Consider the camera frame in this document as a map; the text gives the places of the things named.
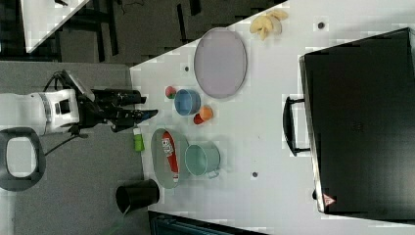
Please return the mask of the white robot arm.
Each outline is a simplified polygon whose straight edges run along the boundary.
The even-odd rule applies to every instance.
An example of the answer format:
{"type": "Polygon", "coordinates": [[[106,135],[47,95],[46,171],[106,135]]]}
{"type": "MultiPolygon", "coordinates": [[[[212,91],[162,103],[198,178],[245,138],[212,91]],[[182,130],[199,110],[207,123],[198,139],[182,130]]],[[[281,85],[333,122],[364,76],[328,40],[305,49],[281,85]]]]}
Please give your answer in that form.
{"type": "Polygon", "coordinates": [[[40,136],[55,133],[77,135],[82,129],[107,124],[114,133],[154,117],[156,110],[129,110],[146,98],[137,90],[64,89],[26,95],[1,95],[1,128],[28,127],[40,136]]]}

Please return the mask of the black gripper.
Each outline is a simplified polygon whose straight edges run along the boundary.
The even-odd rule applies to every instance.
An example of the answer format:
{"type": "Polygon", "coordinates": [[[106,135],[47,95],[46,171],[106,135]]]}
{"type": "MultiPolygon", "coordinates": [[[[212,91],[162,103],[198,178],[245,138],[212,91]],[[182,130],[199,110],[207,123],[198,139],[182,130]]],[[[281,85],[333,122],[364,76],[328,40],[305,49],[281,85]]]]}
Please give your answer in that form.
{"type": "Polygon", "coordinates": [[[120,132],[154,117],[159,112],[158,110],[123,110],[118,111],[113,117],[114,106],[145,104],[147,98],[142,96],[138,90],[107,88],[104,90],[93,89],[92,92],[95,96],[94,101],[85,94],[76,94],[79,128],[92,128],[97,124],[111,121],[112,132],[120,132]]]}

